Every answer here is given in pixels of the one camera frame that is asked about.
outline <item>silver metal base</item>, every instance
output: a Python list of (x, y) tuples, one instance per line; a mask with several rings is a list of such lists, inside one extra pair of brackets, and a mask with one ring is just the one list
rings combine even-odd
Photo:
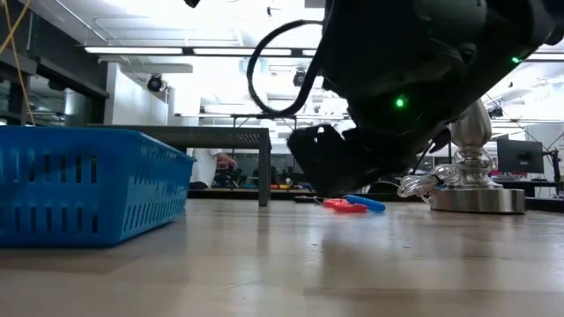
[(433, 193), (432, 210), (524, 214), (525, 193), (521, 189), (444, 189)]

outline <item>clear plastic tube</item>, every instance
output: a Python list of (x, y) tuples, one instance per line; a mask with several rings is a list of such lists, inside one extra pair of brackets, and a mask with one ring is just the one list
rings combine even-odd
[(492, 157), (484, 149), (472, 149), (480, 156), (479, 166), (468, 166), (462, 164), (464, 158), (460, 150), (455, 152), (454, 164), (442, 164), (435, 166), (429, 175), (405, 176), (397, 189), (397, 195), (406, 198), (415, 195), (424, 202), (430, 203), (431, 194), (437, 190), (439, 180), (447, 186), (454, 184), (460, 177), (460, 171), (488, 173), (492, 170)]

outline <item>table leg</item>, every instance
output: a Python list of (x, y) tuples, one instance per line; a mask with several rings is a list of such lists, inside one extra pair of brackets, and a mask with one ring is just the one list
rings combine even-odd
[(258, 151), (258, 205), (268, 206), (271, 199), (271, 147), (268, 135), (261, 138)]

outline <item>blue plastic basket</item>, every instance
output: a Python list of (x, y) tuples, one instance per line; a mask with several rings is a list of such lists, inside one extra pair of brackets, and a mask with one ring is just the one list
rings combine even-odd
[(0, 128), (0, 246), (112, 246), (174, 220), (194, 159), (123, 129)]

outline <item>dark table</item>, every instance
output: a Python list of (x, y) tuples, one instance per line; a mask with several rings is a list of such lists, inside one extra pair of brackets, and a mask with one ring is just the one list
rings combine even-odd
[(271, 139), (265, 128), (215, 128), (93, 125), (93, 128), (131, 129), (186, 152), (188, 148), (258, 150), (258, 204), (271, 197)]

